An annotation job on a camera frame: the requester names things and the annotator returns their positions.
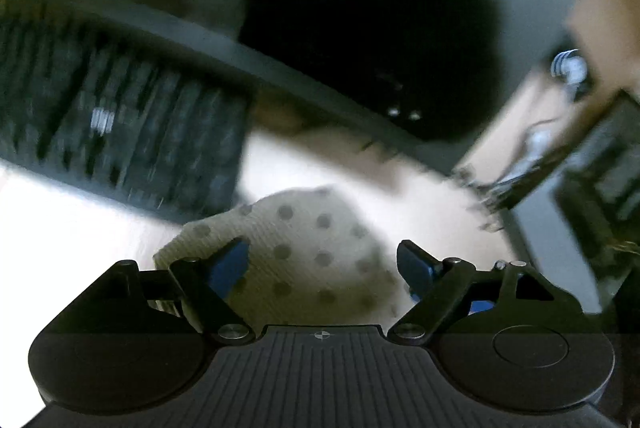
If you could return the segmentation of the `brown polka dot sweater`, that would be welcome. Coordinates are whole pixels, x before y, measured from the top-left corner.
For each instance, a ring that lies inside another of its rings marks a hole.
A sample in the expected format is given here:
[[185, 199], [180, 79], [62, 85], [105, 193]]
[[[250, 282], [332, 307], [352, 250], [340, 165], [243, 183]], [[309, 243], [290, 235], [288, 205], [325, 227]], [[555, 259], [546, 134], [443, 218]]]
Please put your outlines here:
[[247, 242], [224, 301], [254, 330], [268, 324], [376, 324], [413, 305], [385, 244], [333, 188], [291, 190], [187, 223], [154, 255], [157, 269]]

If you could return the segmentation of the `white glass-sided computer case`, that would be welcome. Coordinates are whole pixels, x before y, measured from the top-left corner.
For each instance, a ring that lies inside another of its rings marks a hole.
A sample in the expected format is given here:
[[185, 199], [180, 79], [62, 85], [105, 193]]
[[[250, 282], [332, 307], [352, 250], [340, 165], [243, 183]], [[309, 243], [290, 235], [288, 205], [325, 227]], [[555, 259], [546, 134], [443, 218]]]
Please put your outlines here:
[[501, 214], [519, 259], [601, 313], [639, 263], [639, 101], [626, 91]]

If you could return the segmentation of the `black keyboard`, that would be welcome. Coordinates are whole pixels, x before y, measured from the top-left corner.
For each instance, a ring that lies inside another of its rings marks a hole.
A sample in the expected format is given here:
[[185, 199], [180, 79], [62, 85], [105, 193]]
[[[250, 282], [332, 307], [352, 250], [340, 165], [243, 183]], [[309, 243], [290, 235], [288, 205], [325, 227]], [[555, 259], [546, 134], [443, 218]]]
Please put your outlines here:
[[1, 20], [2, 158], [166, 220], [235, 204], [251, 102], [104, 28]]

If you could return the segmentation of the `black wall power strip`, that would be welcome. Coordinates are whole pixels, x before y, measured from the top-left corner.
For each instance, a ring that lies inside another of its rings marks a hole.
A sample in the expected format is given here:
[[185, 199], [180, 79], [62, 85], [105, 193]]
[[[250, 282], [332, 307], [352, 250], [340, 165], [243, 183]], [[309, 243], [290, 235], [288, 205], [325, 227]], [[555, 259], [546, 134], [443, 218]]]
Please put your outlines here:
[[593, 71], [576, 39], [564, 32], [544, 57], [544, 68], [551, 79], [562, 87], [567, 102], [582, 102], [596, 88]]

